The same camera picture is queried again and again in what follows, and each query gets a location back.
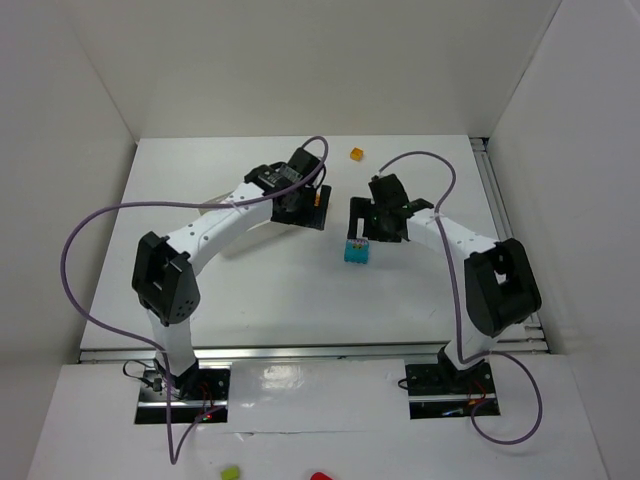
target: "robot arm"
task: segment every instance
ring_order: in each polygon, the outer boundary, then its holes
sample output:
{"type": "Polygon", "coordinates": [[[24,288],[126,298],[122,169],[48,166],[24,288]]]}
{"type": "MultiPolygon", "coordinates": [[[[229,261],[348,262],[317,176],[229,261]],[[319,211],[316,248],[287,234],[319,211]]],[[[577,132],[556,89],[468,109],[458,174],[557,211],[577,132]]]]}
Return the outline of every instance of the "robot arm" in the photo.
{"type": "MultiPolygon", "coordinates": [[[[425,200],[409,201],[395,175],[374,177],[369,184],[373,199],[352,198],[345,260],[349,249],[361,248],[362,236],[374,241],[414,241],[444,256],[442,236],[433,205],[425,200]]],[[[491,350],[499,335],[540,309],[541,298],[524,247],[511,238],[504,242],[479,235],[446,218],[439,219],[447,233],[462,302],[461,335],[438,355],[451,376],[459,376],[482,362],[458,359],[491,350]]]]}
{"type": "MultiPolygon", "coordinates": [[[[324,229],[331,187],[314,185],[317,175],[286,195],[243,205],[293,186],[319,164],[319,159],[300,148],[286,164],[253,169],[221,202],[229,207],[212,209],[164,237],[149,232],[140,239],[132,285],[147,309],[155,341],[168,355],[177,388],[182,389],[198,372],[190,327],[190,317],[200,303],[196,277],[225,246],[263,222],[324,229]]],[[[164,373],[160,354],[156,354],[156,365],[164,373]]]]}

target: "green cube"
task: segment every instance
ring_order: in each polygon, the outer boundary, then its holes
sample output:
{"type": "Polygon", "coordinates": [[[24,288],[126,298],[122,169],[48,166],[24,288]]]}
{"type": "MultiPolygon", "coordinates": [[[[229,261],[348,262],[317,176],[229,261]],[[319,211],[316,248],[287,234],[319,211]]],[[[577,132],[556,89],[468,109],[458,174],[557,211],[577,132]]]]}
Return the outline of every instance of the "green cube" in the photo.
{"type": "Polygon", "coordinates": [[[229,467],[220,472],[222,480],[238,480],[240,478],[240,469],[237,466],[229,467]]]}

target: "blue cube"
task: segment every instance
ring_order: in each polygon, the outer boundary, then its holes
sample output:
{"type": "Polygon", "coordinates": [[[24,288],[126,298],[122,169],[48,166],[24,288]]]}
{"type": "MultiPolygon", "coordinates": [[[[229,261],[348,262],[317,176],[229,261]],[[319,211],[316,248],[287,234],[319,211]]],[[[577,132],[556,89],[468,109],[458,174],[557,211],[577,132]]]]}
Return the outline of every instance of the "blue cube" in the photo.
{"type": "Polygon", "coordinates": [[[369,261],[369,240],[362,238],[347,240],[347,244],[344,247],[344,261],[367,263],[369,261]]]}

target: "white wall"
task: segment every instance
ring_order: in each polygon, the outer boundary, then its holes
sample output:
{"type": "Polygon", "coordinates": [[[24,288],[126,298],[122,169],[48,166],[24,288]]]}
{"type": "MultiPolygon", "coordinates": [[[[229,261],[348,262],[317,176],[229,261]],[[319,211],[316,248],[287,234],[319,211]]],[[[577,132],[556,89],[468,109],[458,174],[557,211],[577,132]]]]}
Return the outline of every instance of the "white wall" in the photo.
{"type": "Polygon", "coordinates": [[[489,144],[613,480],[640,470],[639,7],[564,0],[489,144]]]}
{"type": "Polygon", "coordinates": [[[64,0],[137,137],[487,136],[559,0],[64,0]]]}
{"type": "MultiPolygon", "coordinates": [[[[60,365],[83,322],[58,279],[63,241],[119,199],[134,143],[53,2],[0,0],[0,476],[25,478],[60,365]]],[[[111,222],[73,250],[91,300],[111,222]]]]}

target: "white table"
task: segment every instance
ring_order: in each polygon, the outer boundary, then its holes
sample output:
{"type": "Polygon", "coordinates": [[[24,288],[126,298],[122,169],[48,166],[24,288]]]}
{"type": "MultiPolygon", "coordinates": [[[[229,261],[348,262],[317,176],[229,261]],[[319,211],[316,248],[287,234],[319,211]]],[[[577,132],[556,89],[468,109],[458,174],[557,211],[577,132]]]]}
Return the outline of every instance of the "white table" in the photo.
{"type": "MultiPolygon", "coordinates": [[[[123,201],[204,202],[234,189],[263,163],[287,161],[305,137],[143,139],[123,201]]],[[[372,243],[368,265],[343,260],[349,199],[369,196],[367,183],[387,160],[409,150],[448,158],[458,183],[443,208],[452,219],[496,237],[469,139],[465,136],[329,137],[326,183],[333,187],[323,232],[294,229],[233,255],[218,255],[198,277],[202,294],[192,320],[196,347],[446,343],[453,308],[446,264],[410,243],[372,243]],[[362,148],[361,162],[349,159],[362,148]]],[[[320,143],[309,146],[317,155],[320,143]]],[[[448,170],[427,157],[407,158],[397,173],[411,198],[435,203],[449,184],[448,170]]],[[[197,211],[128,209],[118,214],[91,313],[138,334],[150,326],[131,274],[138,240],[189,223],[197,211]]],[[[523,340],[522,325],[505,339],[523,340]]],[[[88,325],[82,349],[135,349],[140,345],[88,325]]]]}
{"type": "MultiPolygon", "coordinates": [[[[167,457],[165,426],[133,424],[139,383],[123,377],[121,365],[65,366],[29,480],[211,480],[233,464],[240,467],[243,480],[308,480],[317,470],[335,480],[605,480],[567,359],[553,355],[520,359],[537,378],[545,402],[540,430],[520,446],[500,447],[482,440],[468,418],[409,420],[406,392],[398,389],[393,373],[387,375],[383,369],[377,376],[354,378],[344,361],[332,361],[324,367],[334,365],[333,373],[322,378],[304,376],[311,364],[298,365],[302,372],[297,375],[309,380],[305,387],[313,393],[306,410],[282,408],[277,417],[274,407],[287,402],[288,393],[296,395],[295,384],[289,392],[284,388],[288,383],[283,375],[278,376],[283,388],[272,388],[269,395],[232,390],[229,424],[198,427],[175,467],[167,457]],[[358,386],[350,390],[354,381],[358,386]],[[375,395],[354,404],[351,396],[362,392],[375,395]],[[277,402],[271,401],[274,394],[277,402]],[[344,402],[335,401],[340,396],[344,402]],[[247,412],[254,402],[264,415],[247,412]],[[254,424],[247,429],[243,417],[271,428],[254,424]],[[336,425],[340,418],[352,420],[336,425]],[[334,422],[322,428],[318,419],[334,422]]],[[[533,423],[535,398],[520,369],[503,359],[493,361],[492,367],[502,415],[479,422],[495,436],[515,438],[533,423]]],[[[232,367],[232,385],[258,385],[247,378],[243,382],[236,374],[232,367]]],[[[176,426],[176,434],[184,429],[176,426]]]]}

